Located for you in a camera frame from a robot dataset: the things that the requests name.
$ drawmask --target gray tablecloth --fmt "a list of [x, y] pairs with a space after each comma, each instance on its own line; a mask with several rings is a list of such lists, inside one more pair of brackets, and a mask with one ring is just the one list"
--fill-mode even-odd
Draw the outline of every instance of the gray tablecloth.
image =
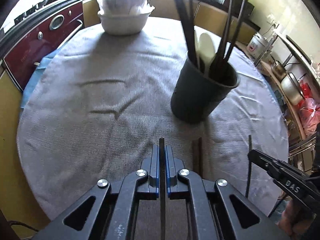
[[[210, 35], [217, 48], [220, 38]], [[17, 134], [21, 165], [50, 219], [98, 179], [115, 181], [137, 170], [161, 136], [190, 169], [191, 141], [202, 136], [204, 178], [224, 178], [243, 194], [250, 134], [254, 148], [287, 160], [279, 106], [237, 49], [229, 62], [240, 75], [239, 87], [205, 122], [176, 119], [170, 98], [185, 59], [180, 22], [152, 17], [141, 33], [127, 37], [109, 36], [101, 25], [81, 30], [54, 57], [25, 106]], [[249, 199], [267, 214], [279, 194], [267, 173], [254, 166]], [[168, 239], [185, 239], [183, 201], [169, 201], [167, 208]], [[136, 234], [158, 238], [157, 201], [141, 203]]]

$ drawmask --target table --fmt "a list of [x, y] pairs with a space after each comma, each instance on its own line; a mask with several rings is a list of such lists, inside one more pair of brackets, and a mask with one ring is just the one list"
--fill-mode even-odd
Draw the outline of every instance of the table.
[[[217, 49], [220, 38], [210, 36]], [[53, 58], [17, 132], [22, 168], [50, 219], [98, 179], [115, 181], [137, 170], [161, 136], [190, 169], [192, 140], [201, 136], [204, 178], [224, 178], [243, 194], [250, 134], [253, 148], [287, 160], [280, 108], [261, 74], [236, 48], [229, 62], [240, 75], [238, 88], [198, 125], [175, 118], [170, 98], [185, 59], [181, 23], [153, 17], [132, 36], [107, 35], [101, 25], [81, 30]], [[253, 166], [249, 200], [268, 214], [280, 192]], [[186, 238], [184, 202], [169, 201], [167, 209], [167, 239]], [[158, 239], [159, 213], [158, 201], [142, 201], [136, 236]]]

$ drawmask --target dark utensil holder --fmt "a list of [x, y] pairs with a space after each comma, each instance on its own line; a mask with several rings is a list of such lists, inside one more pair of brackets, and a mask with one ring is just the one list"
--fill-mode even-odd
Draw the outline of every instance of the dark utensil holder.
[[177, 118], [188, 123], [201, 122], [239, 85], [234, 68], [229, 63], [223, 67], [225, 74], [219, 83], [204, 76], [187, 58], [171, 97], [171, 109]]

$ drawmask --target white rice cooker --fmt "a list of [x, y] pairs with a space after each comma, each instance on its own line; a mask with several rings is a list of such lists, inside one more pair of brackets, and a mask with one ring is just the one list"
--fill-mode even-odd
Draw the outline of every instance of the white rice cooker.
[[[260, 33], [256, 33], [252, 37], [249, 45], [247, 46], [247, 51], [249, 52], [249, 54], [251, 56], [253, 56], [255, 59], [257, 59], [267, 45], [268, 45], [267, 39], [265, 37], [263, 37]], [[267, 57], [270, 54], [272, 48], [273, 48], [273, 46], [271, 46], [267, 50], [264, 57]]]

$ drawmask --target screw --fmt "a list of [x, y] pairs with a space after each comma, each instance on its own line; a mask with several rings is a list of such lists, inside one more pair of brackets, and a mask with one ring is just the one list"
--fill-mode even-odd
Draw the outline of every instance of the screw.
[[38, 40], [41, 40], [43, 38], [43, 33], [42, 32], [39, 32], [38, 33]]
[[139, 176], [139, 177], [142, 177], [144, 175], [147, 174], [147, 172], [145, 170], [137, 170], [136, 174]]
[[218, 179], [218, 180], [217, 180], [217, 184], [218, 184], [220, 187], [225, 187], [226, 185], [228, 185], [228, 182], [227, 182], [225, 179]]
[[189, 173], [190, 173], [190, 171], [187, 170], [187, 169], [182, 169], [182, 170], [179, 171], [179, 173], [180, 173], [180, 175], [182, 175], [182, 176], [188, 176]]
[[108, 181], [106, 179], [99, 179], [97, 185], [99, 188], [105, 188], [108, 186]]

